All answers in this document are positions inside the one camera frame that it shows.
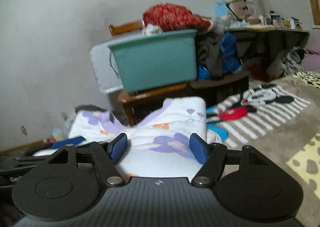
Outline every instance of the storage bin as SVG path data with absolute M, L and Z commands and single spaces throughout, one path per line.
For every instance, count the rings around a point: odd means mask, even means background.
M 196 79 L 195 34 L 196 30 L 180 30 L 110 44 L 124 90 Z

